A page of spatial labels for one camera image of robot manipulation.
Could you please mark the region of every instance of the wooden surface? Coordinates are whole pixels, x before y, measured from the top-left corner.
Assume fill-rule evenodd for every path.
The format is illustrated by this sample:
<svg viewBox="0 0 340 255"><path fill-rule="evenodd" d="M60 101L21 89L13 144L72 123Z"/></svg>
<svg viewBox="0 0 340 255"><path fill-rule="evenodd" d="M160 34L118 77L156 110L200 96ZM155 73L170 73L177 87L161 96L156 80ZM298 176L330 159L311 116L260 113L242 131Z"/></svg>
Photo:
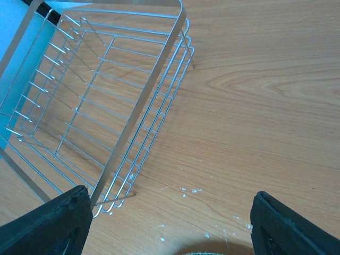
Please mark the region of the wooden surface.
<svg viewBox="0 0 340 255"><path fill-rule="evenodd" d="M339 2L184 5L197 68L137 178L138 195L93 221L84 254L252 254L260 190L340 238ZM40 201L0 164L4 224Z"/></svg>

